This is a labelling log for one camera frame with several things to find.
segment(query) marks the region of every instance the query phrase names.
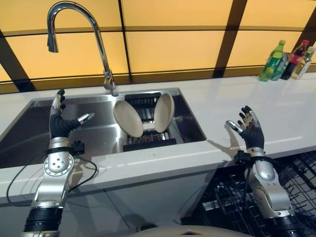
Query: robotic arm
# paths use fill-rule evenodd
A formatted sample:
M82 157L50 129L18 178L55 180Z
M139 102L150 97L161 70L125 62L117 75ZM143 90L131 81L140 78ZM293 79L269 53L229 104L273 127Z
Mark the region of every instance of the robotic arm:
M304 237L289 196L278 181L272 160L263 150L264 135L260 123L250 107L245 106L241 110L243 113L239 115L243 122L239 120L237 125L229 120L226 124L245 140L251 156L251 165L246 169L245 176L249 175L249 185L259 210L274 237Z
M70 154L69 133L94 117L87 113L74 120L61 117L65 108L65 91L59 90L50 109L50 141L44 162L44 176L34 196L22 237L58 237L58 227L68 192L69 178L74 170Z

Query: backsplash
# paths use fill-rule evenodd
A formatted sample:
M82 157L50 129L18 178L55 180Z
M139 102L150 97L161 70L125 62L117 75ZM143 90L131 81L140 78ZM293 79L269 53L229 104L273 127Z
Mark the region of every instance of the backsplash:
M280 39L316 41L314 0L75 0L95 17L116 84L258 75ZM103 84L90 23L56 0L0 1L0 94ZM309 71L316 71L312 64Z

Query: faucet spout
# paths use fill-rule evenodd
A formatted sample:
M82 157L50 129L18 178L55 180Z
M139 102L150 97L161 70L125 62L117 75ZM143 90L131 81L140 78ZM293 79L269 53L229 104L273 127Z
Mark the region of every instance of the faucet spout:
M73 9L80 12L82 15L84 15L88 19L88 21L92 25L95 38L97 40L99 52L101 55L102 64L104 67L103 74L104 74L105 80L104 80L103 86L106 89L110 90L112 94L113 89L115 88L115 84L114 84L112 71L109 67L107 55L105 53L105 49L104 49L104 45L103 45L103 41L102 41L102 37L100 33L100 28L98 26L98 23L94 19L94 17L91 15L91 13L87 9L85 9L83 6L72 1L60 1L50 8L47 15L48 50L54 53L58 52L58 47L57 47L57 42L56 42L56 32L55 32L55 18L56 18L57 13L63 9Z

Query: black dish rack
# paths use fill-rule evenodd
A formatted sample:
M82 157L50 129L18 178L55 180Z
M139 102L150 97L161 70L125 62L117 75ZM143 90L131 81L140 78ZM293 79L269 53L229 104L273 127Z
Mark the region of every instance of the black dish rack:
M316 151L276 159L279 180L308 237L316 237ZM216 226L255 237L271 237L248 187L242 202L244 167L218 169L191 217L182 225Z
M126 95L125 101L133 106L143 123L152 123L154 122L155 107L160 96L160 92ZM176 139L170 137L168 129L161 133L146 131L139 138L128 135L127 144L123 145L123 151L127 152L175 144L177 144Z

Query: countertop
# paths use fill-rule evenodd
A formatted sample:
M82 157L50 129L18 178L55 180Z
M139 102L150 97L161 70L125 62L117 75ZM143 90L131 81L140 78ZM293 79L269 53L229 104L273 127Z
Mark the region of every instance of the countertop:
M237 121L240 109L245 105L249 105L260 120L268 156L277 158L316 149L316 73L306 73L300 80L268 82L249 76L119 85L117 92L174 87L181 90L207 140L93 157L99 173L80 187L81 192L206 172L231 164L236 150L245 150L245 144L224 124L228 119ZM106 93L103 87L65 91L66 96ZM56 92L46 90L0 95L0 134L31 99L52 98ZM6 202L6 188L20 169L1 169L0 203ZM81 180L92 173L83 166L82 169ZM14 200L30 199L42 173L42 164L28 166L12 185L10 196L16 196Z

